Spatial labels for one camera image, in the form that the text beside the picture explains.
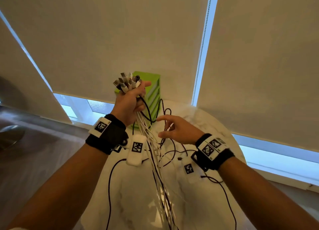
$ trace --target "black wrist strap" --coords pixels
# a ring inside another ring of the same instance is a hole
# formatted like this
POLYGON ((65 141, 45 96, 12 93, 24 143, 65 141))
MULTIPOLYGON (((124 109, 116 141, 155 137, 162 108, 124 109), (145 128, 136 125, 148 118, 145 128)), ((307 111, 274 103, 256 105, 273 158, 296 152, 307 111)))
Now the black wrist strap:
MULTIPOLYGON (((210 133, 206 133, 200 137, 195 143, 195 146, 198 148, 205 139, 211 136, 210 133)), ((218 156, 214 160, 208 159, 204 153, 200 150, 196 151, 192 155, 192 159, 204 170, 207 171, 208 169, 211 170, 218 170, 220 166, 229 158, 233 157, 234 153, 228 148, 221 151, 218 156)))
POLYGON ((118 120, 114 115, 107 114, 105 118, 111 121, 105 131, 99 138, 90 134, 85 143, 110 155, 112 150, 117 148, 119 144, 123 145, 123 142, 127 140, 129 136, 125 132, 126 127, 124 123, 118 120))

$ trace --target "hand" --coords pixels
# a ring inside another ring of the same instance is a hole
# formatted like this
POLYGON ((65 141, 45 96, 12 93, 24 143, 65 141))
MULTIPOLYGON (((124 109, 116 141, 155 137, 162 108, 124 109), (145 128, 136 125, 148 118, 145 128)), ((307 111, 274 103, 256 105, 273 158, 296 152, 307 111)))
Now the hand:
POLYGON ((158 117, 156 120, 166 120, 165 130, 168 130, 170 127, 169 131, 159 133, 160 138, 170 138, 182 144, 195 145, 196 141, 205 134, 203 131, 178 116, 164 115, 158 117))
POLYGON ((126 94, 123 91, 120 91, 116 97, 111 114, 122 121, 126 127, 134 123, 136 120, 136 112, 145 109, 143 101, 136 97, 143 97, 146 94, 145 87, 148 87, 151 84, 150 81, 142 81, 138 88, 128 91, 126 94))

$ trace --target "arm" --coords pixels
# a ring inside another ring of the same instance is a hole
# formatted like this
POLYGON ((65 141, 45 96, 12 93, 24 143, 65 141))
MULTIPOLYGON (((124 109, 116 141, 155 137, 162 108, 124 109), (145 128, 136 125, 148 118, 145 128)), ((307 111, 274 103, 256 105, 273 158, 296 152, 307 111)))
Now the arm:
MULTIPOLYGON (((181 117, 164 115, 165 130, 160 138, 171 138, 183 144, 193 144, 204 135, 181 117)), ((319 222, 270 184, 256 171, 235 157, 227 159, 218 173, 233 194, 248 219, 258 230, 319 229, 319 222)))
MULTIPOLYGON (((127 127, 145 106, 137 95, 145 94, 150 82, 120 93, 111 112, 127 127)), ((7 229, 72 229, 87 207, 108 155, 84 144, 59 168, 22 208, 7 229)))

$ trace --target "beige window shade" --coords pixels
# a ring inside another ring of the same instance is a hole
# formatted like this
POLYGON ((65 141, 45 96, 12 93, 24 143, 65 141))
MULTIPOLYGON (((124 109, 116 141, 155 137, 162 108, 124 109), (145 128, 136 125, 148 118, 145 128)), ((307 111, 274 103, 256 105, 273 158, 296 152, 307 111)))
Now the beige window shade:
POLYGON ((71 123, 1 19, 0 41, 1 104, 42 117, 71 123))
POLYGON ((318 0, 218 0, 197 106, 240 135, 319 151, 318 0))
POLYGON ((0 0, 55 93, 114 102, 120 72, 191 102, 208 0, 0 0))

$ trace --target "table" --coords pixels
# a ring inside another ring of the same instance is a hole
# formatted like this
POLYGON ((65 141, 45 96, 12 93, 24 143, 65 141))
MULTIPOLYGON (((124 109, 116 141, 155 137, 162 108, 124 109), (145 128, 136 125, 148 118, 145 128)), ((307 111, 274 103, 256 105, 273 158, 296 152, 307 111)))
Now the table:
MULTIPOLYGON (((218 135, 225 140, 235 156, 246 163, 244 155, 231 133, 212 115, 196 107, 164 100, 164 107, 170 108, 173 115, 181 116, 202 131, 218 135)), ((153 134, 164 130, 164 122, 153 125, 153 134)), ((184 151, 182 145, 175 142, 176 150, 184 151)), ((193 145, 185 145, 186 149, 196 149, 193 145)), ((166 140, 162 147, 163 153, 174 150, 170 140, 166 140)), ((109 216, 108 180, 114 164, 126 158, 127 151, 113 152, 100 176, 94 194, 88 207, 82 215, 81 222, 86 230, 102 230, 106 228, 109 216)), ((184 153, 176 153, 174 160, 162 168, 164 181, 168 188, 169 199, 172 204, 174 220, 179 230, 200 229, 235 229, 233 216, 230 212, 225 194, 219 184, 210 182, 207 178, 198 183, 188 183, 182 171, 181 161, 177 157, 184 157, 184 153)), ((209 176, 221 180, 217 171, 209 170, 209 176)), ((224 186, 230 205, 237 220, 237 229, 246 229, 250 225, 244 213, 236 203, 225 183, 224 186)), ((129 166, 122 161, 114 168, 110 183, 111 218, 109 230, 126 229, 162 229, 160 215, 157 211, 157 190, 152 175, 150 160, 146 160, 140 167, 129 166)))

